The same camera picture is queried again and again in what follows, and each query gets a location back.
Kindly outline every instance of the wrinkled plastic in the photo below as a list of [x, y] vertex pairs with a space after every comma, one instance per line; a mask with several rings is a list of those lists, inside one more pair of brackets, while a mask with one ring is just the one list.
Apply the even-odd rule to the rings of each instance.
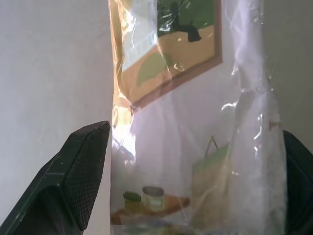
[[281, 235], [261, 0], [110, 0], [113, 235]]

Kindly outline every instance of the black silhouette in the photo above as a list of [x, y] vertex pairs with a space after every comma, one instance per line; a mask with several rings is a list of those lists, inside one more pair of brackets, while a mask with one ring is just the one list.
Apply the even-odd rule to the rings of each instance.
[[177, 2], [171, 4], [171, 15], [172, 15], [172, 28], [175, 31], [179, 32], [186, 32], [188, 34], [188, 41], [197, 42], [201, 40], [200, 34], [198, 29], [192, 25], [193, 22], [190, 24], [179, 24], [179, 8], [182, 6], [183, 0], [181, 1], [181, 5], [178, 7]]

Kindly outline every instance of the plastic bag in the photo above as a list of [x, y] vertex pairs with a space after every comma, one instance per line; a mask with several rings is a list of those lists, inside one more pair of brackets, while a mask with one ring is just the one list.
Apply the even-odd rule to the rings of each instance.
[[261, 0], [110, 0], [113, 235], [281, 235]]

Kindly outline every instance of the white wall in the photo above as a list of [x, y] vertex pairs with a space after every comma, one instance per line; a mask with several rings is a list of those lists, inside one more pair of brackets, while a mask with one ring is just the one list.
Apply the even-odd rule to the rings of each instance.
[[[80, 127], [109, 119], [106, 0], [0, 0], [0, 224]], [[86, 235], [109, 234], [109, 163]]]
[[265, 0], [265, 46], [283, 128], [313, 152], [313, 1]]

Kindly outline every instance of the wooden cutting board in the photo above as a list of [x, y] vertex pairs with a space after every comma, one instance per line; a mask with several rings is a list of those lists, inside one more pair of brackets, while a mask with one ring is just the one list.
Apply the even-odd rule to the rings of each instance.
[[190, 204], [190, 199], [188, 197], [176, 197], [171, 195], [165, 195], [165, 209], [162, 211], [154, 212], [144, 207], [140, 203], [141, 213], [140, 214], [131, 214], [125, 209], [119, 210], [111, 215], [111, 224], [112, 225], [122, 225], [121, 219], [132, 219], [144, 217], [145, 215], [153, 217], [165, 217], [167, 215], [173, 214], [182, 210], [183, 208], [188, 207]]

